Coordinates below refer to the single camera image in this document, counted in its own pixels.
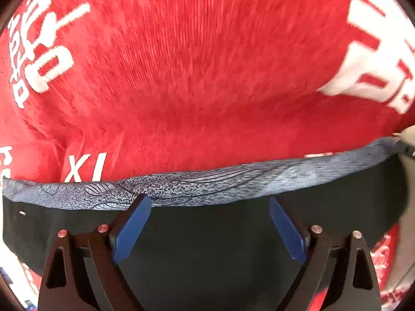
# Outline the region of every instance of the silver screw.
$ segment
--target silver screw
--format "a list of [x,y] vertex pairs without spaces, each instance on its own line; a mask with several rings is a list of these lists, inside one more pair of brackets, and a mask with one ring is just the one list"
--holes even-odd
[[64,238],[68,234],[68,231],[66,229],[62,229],[58,232],[58,237]]
[[355,238],[362,238],[362,233],[361,233],[360,231],[358,231],[358,230],[355,230],[355,231],[353,232],[353,236],[354,236]]
[[316,234],[320,234],[323,231],[323,228],[315,224],[314,226],[311,227],[311,231]]
[[106,231],[108,231],[108,225],[107,224],[101,224],[98,227],[98,232],[106,232]]

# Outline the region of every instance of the gray fabric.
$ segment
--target gray fabric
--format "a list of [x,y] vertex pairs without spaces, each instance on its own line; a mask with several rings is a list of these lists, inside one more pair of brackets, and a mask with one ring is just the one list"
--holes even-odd
[[320,185],[375,166],[393,154],[393,138],[332,156],[275,160],[200,172],[135,176],[121,181],[36,183],[4,179],[3,195],[49,208],[123,210],[139,193],[153,206],[203,206]]

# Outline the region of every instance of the black surface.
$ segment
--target black surface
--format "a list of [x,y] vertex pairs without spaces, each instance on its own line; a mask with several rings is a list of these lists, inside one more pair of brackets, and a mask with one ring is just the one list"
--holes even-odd
[[[360,230],[372,248],[403,213],[407,190],[402,165],[393,156],[371,169],[279,197],[304,224],[334,234]],[[89,232],[117,213],[3,202],[5,243],[40,274],[60,229]],[[155,207],[120,268],[146,311],[267,311],[276,308],[300,265],[290,259],[264,197],[220,206]]]

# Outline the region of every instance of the red fabric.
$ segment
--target red fabric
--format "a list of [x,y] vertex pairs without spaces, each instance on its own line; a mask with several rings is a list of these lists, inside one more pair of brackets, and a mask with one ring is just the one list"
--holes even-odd
[[[401,130],[415,122],[414,106],[401,114],[387,105],[403,86],[384,102],[317,91],[353,41],[373,51],[381,43],[347,21],[351,1],[51,0],[29,41],[47,13],[59,20],[82,4],[90,11],[57,30],[50,47],[39,44],[10,82],[9,43],[22,34],[25,0],[15,31],[0,38],[0,146],[12,147],[11,177],[64,181],[69,156],[90,154],[78,170],[90,181],[105,152],[102,180],[213,169],[340,152]],[[25,68],[59,46],[73,65],[36,92]],[[397,66],[411,81],[414,71]],[[29,91],[23,109],[12,90],[20,79]],[[373,73],[360,82],[385,88]]]

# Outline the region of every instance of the red cloth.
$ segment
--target red cloth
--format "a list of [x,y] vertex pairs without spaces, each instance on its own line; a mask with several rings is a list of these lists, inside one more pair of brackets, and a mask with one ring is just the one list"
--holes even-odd
[[415,30],[393,0],[27,2],[0,38],[1,167],[16,179],[64,181],[71,155],[90,154],[90,181],[340,152],[415,122]]

